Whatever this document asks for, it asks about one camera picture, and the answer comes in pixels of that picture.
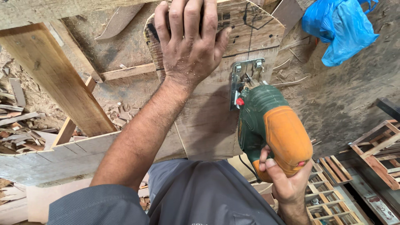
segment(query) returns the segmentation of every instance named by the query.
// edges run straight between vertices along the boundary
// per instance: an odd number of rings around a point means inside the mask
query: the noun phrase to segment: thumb
[[[275,188],[277,191],[284,191],[285,189],[291,186],[289,179],[286,177],[286,174],[283,170],[278,166],[274,159],[267,159],[265,161],[265,166],[268,172],[268,175],[271,177],[274,182]]]
[[[218,32],[214,47],[214,60],[219,64],[224,55],[226,46],[228,45],[229,35],[232,31],[231,27],[227,27],[220,32]]]

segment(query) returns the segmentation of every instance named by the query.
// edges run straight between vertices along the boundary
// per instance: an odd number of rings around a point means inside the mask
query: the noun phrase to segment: gray shirt
[[[284,224],[260,194],[226,161],[185,160],[175,164],[174,168],[164,173],[160,171],[159,174],[168,176],[158,179],[163,181],[159,188],[150,189],[151,207],[147,215],[133,189],[122,185],[98,185],[50,204],[48,225]],[[149,174],[151,186],[158,177]]]

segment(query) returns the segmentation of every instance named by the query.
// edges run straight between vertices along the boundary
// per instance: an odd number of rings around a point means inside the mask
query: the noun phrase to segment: red button
[[[236,99],[236,104],[238,104],[238,105],[244,105],[243,99],[242,99],[242,98]]]

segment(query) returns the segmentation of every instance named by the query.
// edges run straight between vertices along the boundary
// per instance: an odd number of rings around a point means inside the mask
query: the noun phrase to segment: forearm
[[[120,184],[137,191],[191,92],[167,77],[113,142],[90,185]]]
[[[310,225],[310,218],[307,215],[306,206],[285,206],[279,205],[278,215],[287,225]]]

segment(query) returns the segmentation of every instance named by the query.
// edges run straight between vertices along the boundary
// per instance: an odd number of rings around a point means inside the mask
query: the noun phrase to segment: hand
[[[283,170],[276,164],[275,160],[267,159],[270,152],[271,148],[268,145],[261,150],[259,166],[260,171],[267,170],[274,182],[272,193],[278,200],[279,207],[304,206],[307,181],[312,168],[311,160],[294,176],[287,178]]]
[[[200,11],[204,14],[200,27]],[[216,0],[173,0],[169,11],[171,34],[167,28],[167,2],[155,11],[154,23],[160,39],[166,80],[194,88],[221,62],[228,45],[230,27],[216,34],[218,26]]]

